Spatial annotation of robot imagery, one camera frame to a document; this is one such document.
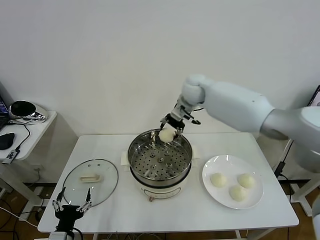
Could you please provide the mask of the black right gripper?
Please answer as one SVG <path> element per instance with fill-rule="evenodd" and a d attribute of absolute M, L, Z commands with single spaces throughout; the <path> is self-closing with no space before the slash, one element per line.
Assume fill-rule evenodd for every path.
<path fill-rule="evenodd" d="M 168 113 L 165 117 L 160 120 L 160 130 L 162 131 L 165 126 L 171 126 L 173 128 L 177 128 L 174 132 L 173 139 L 177 139 L 182 136 L 185 128 L 185 124 L 183 122 L 185 116 L 185 112 L 180 109 L 173 109 L 170 113 Z"/>

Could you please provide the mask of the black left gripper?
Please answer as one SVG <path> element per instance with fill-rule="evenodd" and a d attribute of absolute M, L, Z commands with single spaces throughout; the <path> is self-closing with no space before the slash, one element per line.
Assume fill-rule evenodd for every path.
<path fill-rule="evenodd" d="M 87 212 L 92 206 L 91 188 L 88 189 L 85 203 L 79 205 L 61 205 L 66 188 L 63 187 L 56 199 L 52 201 L 52 206 L 55 211 L 55 217 L 58 219 L 58 224 L 55 227 L 58 232 L 70 232 L 75 226 L 75 222 L 84 216 L 83 212 Z"/>

